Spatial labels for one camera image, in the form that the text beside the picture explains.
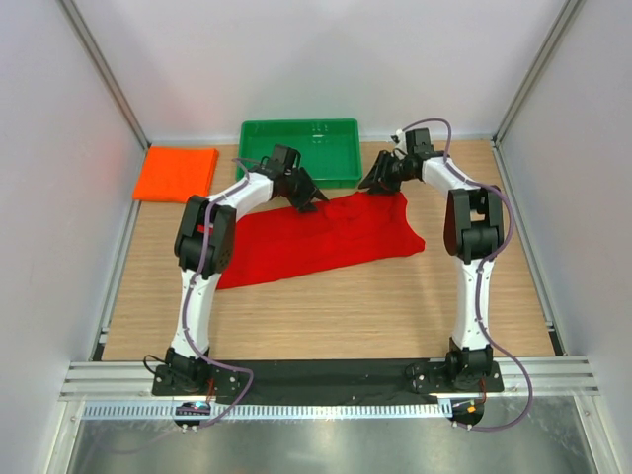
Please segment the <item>orange cloth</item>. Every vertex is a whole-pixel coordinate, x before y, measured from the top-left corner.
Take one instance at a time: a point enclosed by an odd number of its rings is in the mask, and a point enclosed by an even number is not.
[[[159,202],[187,202],[207,196],[217,165],[217,150],[152,146],[132,197]]]

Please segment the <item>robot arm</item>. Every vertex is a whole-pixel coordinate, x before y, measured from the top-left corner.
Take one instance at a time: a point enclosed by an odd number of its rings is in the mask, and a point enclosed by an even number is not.
[[[209,367],[192,344],[208,354],[213,296],[232,257],[236,223],[257,205],[277,196],[287,198],[299,212],[315,211],[315,198],[327,200],[300,167],[300,153],[282,145],[275,146],[269,158],[264,157],[249,175],[224,192],[209,197],[192,196],[187,202],[174,250],[182,270],[179,314],[186,311],[191,343],[185,334],[184,318],[179,317],[165,365],[156,369],[154,395],[178,394],[183,380],[194,393],[205,390]],[[204,229],[208,212],[210,228]],[[204,245],[205,258],[200,262]]]
[[[457,267],[456,323],[450,351],[445,363],[440,365],[441,375],[434,373],[436,367],[429,368],[428,364],[415,364],[408,374],[419,393],[437,392],[436,387],[440,385],[446,385],[448,390],[477,389],[479,381],[492,374],[494,364],[492,348],[481,332],[476,314],[478,292],[481,321],[488,329],[489,285],[494,262],[485,262],[482,267],[480,264],[503,243],[502,202],[486,189],[473,186],[449,157],[444,158],[442,151],[435,151],[427,128],[399,131],[393,139],[396,148],[379,153],[359,187],[370,194],[392,194],[400,191],[403,181],[418,179],[437,189],[446,199],[443,243]],[[475,218],[472,218],[473,211],[477,214]],[[480,290],[476,283],[479,274]],[[437,384],[419,383],[432,376],[440,378]]]

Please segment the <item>wooden surface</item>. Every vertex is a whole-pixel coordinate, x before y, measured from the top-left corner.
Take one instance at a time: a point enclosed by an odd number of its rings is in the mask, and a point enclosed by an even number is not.
[[[385,143],[364,143],[366,172]],[[237,146],[218,146],[213,192],[234,181]],[[455,163],[475,180],[500,184],[487,141],[455,142]],[[336,198],[354,190],[325,190]],[[445,201],[404,183],[408,219],[427,242],[421,254],[218,291],[211,353],[245,358],[444,356],[456,311],[456,272],[443,248]],[[277,198],[257,210],[286,206]],[[178,322],[180,269],[173,253],[183,204],[144,202],[138,214],[104,359],[163,356]],[[518,356],[553,350],[517,234],[492,273],[493,337]]]

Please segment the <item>green plastic bin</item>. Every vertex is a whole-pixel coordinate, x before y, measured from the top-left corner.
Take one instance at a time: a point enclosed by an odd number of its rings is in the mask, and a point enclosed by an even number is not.
[[[241,125],[240,158],[259,161],[270,156],[276,144],[296,148],[301,166],[321,189],[355,188],[362,178],[357,120],[353,118],[257,120]],[[236,178],[243,176],[238,168]]]

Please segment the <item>wire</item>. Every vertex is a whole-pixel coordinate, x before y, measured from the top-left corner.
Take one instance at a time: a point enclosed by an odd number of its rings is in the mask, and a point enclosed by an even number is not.
[[[478,188],[483,188],[483,189],[487,190],[488,192],[491,192],[491,193],[495,194],[496,196],[498,196],[498,198],[503,202],[503,204],[507,208],[507,212],[508,212],[509,217],[510,217],[510,226],[509,226],[509,229],[507,231],[507,237],[505,238],[505,241],[499,246],[498,249],[496,249],[494,252],[492,252],[487,257],[481,259],[481,262],[479,263],[478,268],[476,269],[477,277],[476,277],[476,292],[475,292],[475,297],[474,297],[474,308],[475,308],[475,311],[476,311],[476,322],[478,323],[478,326],[479,326],[479,328],[481,330],[481,333],[483,334],[485,339],[487,339],[487,341],[490,343],[490,345],[494,349],[496,349],[500,353],[502,353],[505,356],[507,356],[508,358],[510,358],[513,361],[513,363],[515,363],[515,365],[517,365],[517,367],[520,369],[520,371],[524,375],[524,380],[526,381],[526,387],[527,387],[527,391],[528,391],[528,396],[527,396],[527,399],[526,399],[526,405],[525,405],[524,409],[522,410],[522,412],[514,420],[512,420],[512,421],[510,421],[508,423],[505,423],[504,425],[499,425],[499,426],[496,426],[496,427],[471,427],[471,426],[468,426],[468,425],[465,425],[465,424],[462,424],[462,423],[457,423],[457,425],[459,427],[464,428],[466,430],[471,430],[473,432],[485,432],[485,433],[499,432],[499,431],[506,430],[508,428],[514,427],[515,425],[520,423],[522,420],[524,420],[524,418],[526,418],[526,416],[528,415],[529,411],[531,410],[531,407],[533,406],[533,384],[531,382],[531,377],[529,376],[529,374],[528,374],[528,372],[526,370],[526,367],[524,367],[522,362],[520,362],[520,360],[518,360],[518,358],[515,355],[510,353],[508,350],[506,350],[500,344],[498,344],[496,341],[494,341],[494,339],[492,339],[492,336],[490,336],[490,333],[488,332],[487,328],[485,327],[485,324],[483,323],[483,316],[482,316],[482,311],[481,311],[481,293],[482,293],[482,287],[483,287],[483,267],[485,266],[486,263],[494,261],[494,259],[496,259],[496,257],[498,257],[498,255],[507,248],[507,246],[509,245],[510,241],[512,240],[512,237],[514,236],[514,228],[515,228],[514,208],[512,207],[512,204],[510,203],[509,199],[503,193],[501,193],[499,190],[497,190],[493,186],[469,180],[467,177],[465,177],[461,173],[459,173],[458,170],[455,169],[450,164],[450,162],[448,161],[448,157],[449,157],[450,144],[452,143],[452,126],[450,125],[449,121],[447,121],[445,118],[425,118],[423,120],[418,120],[418,121],[415,121],[415,122],[411,123],[408,126],[405,126],[402,130],[403,131],[407,131],[407,130],[410,130],[411,128],[413,128],[414,126],[421,125],[422,123],[428,123],[428,122],[434,122],[434,121],[443,123],[445,125],[445,127],[447,128],[447,140],[445,141],[445,149],[443,150],[443,163],[445,164],[445,167],[449,170],[449,172],[454,177],[456,177],[457,179],[461,180],[466,185],[470,185],[470,186],[474,186],[474,187],[478,187]]]

